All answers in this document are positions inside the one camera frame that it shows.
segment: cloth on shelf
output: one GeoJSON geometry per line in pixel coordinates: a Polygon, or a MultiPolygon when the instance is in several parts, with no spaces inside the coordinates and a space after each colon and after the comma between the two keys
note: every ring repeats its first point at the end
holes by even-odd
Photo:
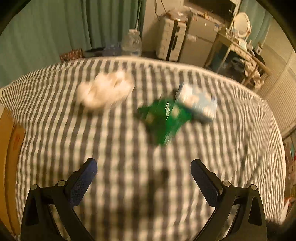
{"type": "Polygon", "coordinates": [[[244,39],[241,39],[241,38],[238,38],[238,40],[239,40],[239,45],[240,45],[243,49],[247,50],[247,42],[246,42],[244,39]]]}
{"type": "Polygon", "coordinates": [[[77,101],[90,110],[111,107],[126,99],[134,86],[132,75],[125,71],[99,73],[94,80],[80,83],[77,101]]]}
{"type": "MultiPolygon", "coordinates": [[[[251,62],[246,61],[244,66],[244,73],[246,77],[249,77],[254,69],[256,68],[256,65],[253,65],[251,62]]],[[[254,92],[257,92],[261,86],[264,84],[264,80],[261,79],[260,73],[258,70],[255,71],[255,73],[252,76],[252,80],[254,81],[254,92]]]]}
{"type": "Polygon", "coordinates": [[[61,62],[83,58],[82,49],[72,50],[68,53],[63,53],[59,56],[61,62]]]}

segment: bed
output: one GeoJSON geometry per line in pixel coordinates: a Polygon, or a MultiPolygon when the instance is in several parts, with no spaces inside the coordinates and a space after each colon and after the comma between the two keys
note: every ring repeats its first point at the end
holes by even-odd
{"type": "Polygon", "coordinates": [[[22,76],[1,89],[0,103],[26,129],[16,180],[20,222],[32,184],[66,180],[89,157],[98,173],[75,211],[96,240],[191,240],[213,211],[190,174],[196,158],[234,186],[255,184],[266,219],[280,219],[285,158],[276,121],[263,99],[221,75],[146,58],[80,59],[22,76]],[[121,105],[88,112],[75,101],[81,81],[117,69],[135,78],[121,105]],[[216,119],[187,122],[168,145],[155,146],[134,113],[181,82],[217,97],[216,119]]]}

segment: mini refrigerator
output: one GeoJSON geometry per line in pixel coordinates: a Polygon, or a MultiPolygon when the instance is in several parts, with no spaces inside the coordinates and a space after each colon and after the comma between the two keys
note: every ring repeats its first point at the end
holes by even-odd
{"type": "Polygon", "coordinates": [[[179,62],[204,67],[218,29],[219,26],[216,23],[192,15],[188,23],[179,62]]]}

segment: wire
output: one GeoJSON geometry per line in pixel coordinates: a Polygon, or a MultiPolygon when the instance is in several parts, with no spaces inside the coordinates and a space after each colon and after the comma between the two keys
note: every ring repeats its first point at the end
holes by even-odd
{"type": "Polygon", "coordinates": [[[136,30],[138,30],[141,7],[142,7],[142,0],[140,0],[139,12],[138,12],[137,21],[136,21],[136,27],[135,27],[136,30]]]}
{"type": "Polygon", "coordinates": [[[157,17],[159,17],[158,14],[157,14],[157,2],[156,2],[156,0],[154,0],[154,12],[155,12],[155,15],[157,17]]]}
{"type": "Polygon", "coordinates": [[[239,0],[235,0],[235,8],[234,8],[234,13],[233,15],[236,13],[235,9],[237,8],[237,5],[239,4],[239,0]]]}
{"type": "Polygon", "coordinates": [[[165,6],[163,5],[163,0],[160,0],[160,1],[161,1],[164,11],[166,12],[165,6]]]}

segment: cardboard box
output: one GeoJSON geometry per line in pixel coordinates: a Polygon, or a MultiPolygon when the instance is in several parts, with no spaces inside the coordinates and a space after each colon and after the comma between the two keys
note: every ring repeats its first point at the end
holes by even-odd
{"type": "Polygon", "coordinates": [[[25,129],[15,123],[9,110],[0,105],[0,219],[8,231],[20,234],[15,201],[15,182],[25,129]]]}

